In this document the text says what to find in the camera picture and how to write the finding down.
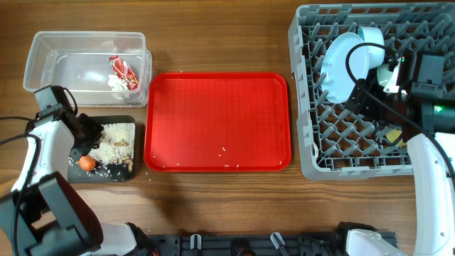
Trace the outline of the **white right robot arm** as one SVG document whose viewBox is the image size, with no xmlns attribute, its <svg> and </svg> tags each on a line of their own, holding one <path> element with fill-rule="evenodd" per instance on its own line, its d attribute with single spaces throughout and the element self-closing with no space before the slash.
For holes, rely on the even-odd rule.
<svg viewBox="0 0 455 256">
<path fill-rule="evenodd" d="M 454 100 L 441 85 L 406 81 L 390 95 L 358 79 L 346 107 L 401 129 L 415 184 L 415 255 L 454 254 Z"/>
</svg>

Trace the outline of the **light blue plate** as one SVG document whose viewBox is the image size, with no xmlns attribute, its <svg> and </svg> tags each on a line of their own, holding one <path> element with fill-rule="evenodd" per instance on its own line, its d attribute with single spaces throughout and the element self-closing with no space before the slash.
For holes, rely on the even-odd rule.
<svg viewBox="0 0 455 256">
<path fill-rule="evenodd" d="M 348 100 L 355 87 L 346 70 L 348 52 L 363 40 L 355 33 L 343 33 L 338 36 L 323 59 L 321 73 L 325 78 L 321 89 L 328 91 L 326 99 L 332 103 L 343 103 Z M 366 47 L 356 49 L 349 58 L 349 67 L 356 79 L 366 78 L 369 71 L 369 55 Z"/>
</svg>

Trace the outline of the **orange carrot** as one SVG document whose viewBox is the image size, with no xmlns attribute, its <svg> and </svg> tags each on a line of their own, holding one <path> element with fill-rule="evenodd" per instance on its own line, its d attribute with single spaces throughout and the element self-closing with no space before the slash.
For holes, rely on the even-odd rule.
<svg viewBox="0 0 455 256">
<path fill-rule="evenodd" d="M 96 167 L 96 161 L 90 155 L 81 156 L 77 163 L 86 172 L 90 172 Z"/>
</svg>

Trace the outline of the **white tissue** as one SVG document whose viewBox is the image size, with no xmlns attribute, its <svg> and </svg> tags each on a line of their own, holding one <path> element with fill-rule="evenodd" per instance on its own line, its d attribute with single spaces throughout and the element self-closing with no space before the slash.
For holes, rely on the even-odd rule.
<svg viewBox="0 0 455 256">
<path fill-rule="evenodd" d="M 109 75 L 108 85 L 111 87 L 113 97 L 118 100 L 125 100 L 129 95 L 127 83 L 116 75 Z"/>
</svg>

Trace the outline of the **red snack wrapper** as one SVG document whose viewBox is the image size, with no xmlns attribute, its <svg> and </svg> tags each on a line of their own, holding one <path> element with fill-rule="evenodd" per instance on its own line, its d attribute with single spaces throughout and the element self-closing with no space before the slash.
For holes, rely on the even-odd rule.
<svg viewBox="0 0 455 256">
<path fill-rule="evenodd" d="M 138 88 L 137 77 L 126 61 L 115 55 L 109 58 L 109 63 L 112 66 L 114 75 L 127 83 L 129 91 L 134 91 Z"/>
</svg>

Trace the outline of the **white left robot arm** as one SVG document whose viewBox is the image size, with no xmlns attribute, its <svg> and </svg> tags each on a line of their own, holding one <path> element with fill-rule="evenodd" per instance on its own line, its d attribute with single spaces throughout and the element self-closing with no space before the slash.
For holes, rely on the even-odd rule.
<svg viewBox="0 0 455 256">
<path fill-rule="evenodd" d="M 1 197 L 1 229 L 15 255 L 132 255 L 139 249 L 130 223 L 102 224 L 68 183 L 68 161 L 87 154 L 102 126 L 87 115 L 37 114 L 23 170 Z"/>
</svg>

